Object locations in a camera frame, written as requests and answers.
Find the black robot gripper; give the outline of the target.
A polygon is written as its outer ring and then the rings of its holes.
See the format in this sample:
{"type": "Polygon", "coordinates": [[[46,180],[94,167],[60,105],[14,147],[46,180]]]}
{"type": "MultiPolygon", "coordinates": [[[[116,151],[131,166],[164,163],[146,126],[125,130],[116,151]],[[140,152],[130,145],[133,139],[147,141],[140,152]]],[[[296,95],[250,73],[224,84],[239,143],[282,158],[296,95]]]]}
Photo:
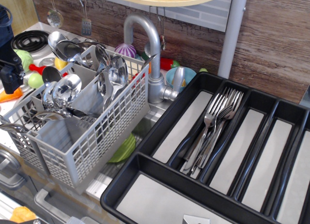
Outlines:
{"type": "Polygon", "coordinates": [[[25,71],[22,60],[10,46],[0,48],[0,80],[7,94],[13,94],[21,85],[25,71]]]}

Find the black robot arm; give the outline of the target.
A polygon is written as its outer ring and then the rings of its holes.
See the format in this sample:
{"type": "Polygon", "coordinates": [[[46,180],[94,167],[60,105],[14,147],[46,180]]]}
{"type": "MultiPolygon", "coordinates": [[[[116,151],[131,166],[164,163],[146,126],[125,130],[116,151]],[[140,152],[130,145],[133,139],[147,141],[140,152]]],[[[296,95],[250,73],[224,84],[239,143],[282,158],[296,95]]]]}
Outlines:
{"type": "Polygon", "coordinates": [[[0,6],[0,80],[7,94],[13,94],[23,85],[25,71],[22,60],[13,50],[11,43],[14,38],[11,24],[13,16],[5,6],[0,6]]]}

